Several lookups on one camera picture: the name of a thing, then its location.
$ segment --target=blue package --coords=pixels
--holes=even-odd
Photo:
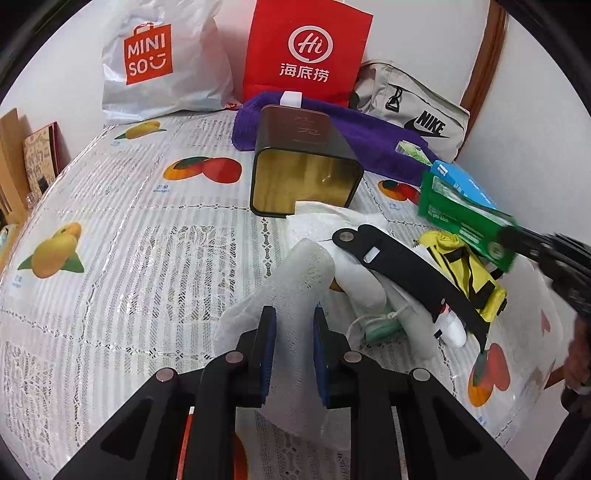
[[[476,183],[469,173],[463,171],[455,163],[436,160],[431,167],[431,173],[443,179],[467,199],[488,208],[498,210],[495,202]]]

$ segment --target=yellow and black fabric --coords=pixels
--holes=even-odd
[[[507,291],[457,235],[429,230],[418,243],[427,248],[437,265],[466,295],[476,311],[492,322],[507,305]]]

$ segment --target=silver bolt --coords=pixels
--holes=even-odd
[[[229,364],[239,364],[244,359],[244,355],[238,350],[226,353],[226,362]]]
[[[353,239],[353,234],[351,232],[341,232],[339,238],[343,242],[350,242]]]
[[[349,350],[343,355],[343,358],[345,359],[345,362],[348,362],[350,364],[357,364],[361,361],[362,357],[361,353]]]
[[[156,372],[156,380],[159,382],[167,382],[174,377],[174,370],[172,368],[161,368]]]
[[[426,382],[431,378],[431,374],[424,368],[417,368],[413,372],[413,377],[415,380],[419,380],[419,382]]]

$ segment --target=hand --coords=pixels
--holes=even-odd
[[[591,372],[591,347],[589,346],[589,328],[581,318],[574,322],[574,339],[569,345],[569,355],[564,361],[564,379],[573,390],[588,382]]]

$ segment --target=purple cloth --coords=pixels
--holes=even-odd
[[[247,101],[236,115],[232,143],[237,150],[254,150],[261,109],[266,105],[279,105],[283,92],[263,92]],[[379,118],[339,105],[302,98],[301,107],[324,112],[347,139],[364,170],[419,186],[423,173],[429,170],[424,163],[407,155],[396,153],[401,140],[409,141],[423,150],[434,162],[437,156],[429,150],[427,142],[415,132],[405,130]]]

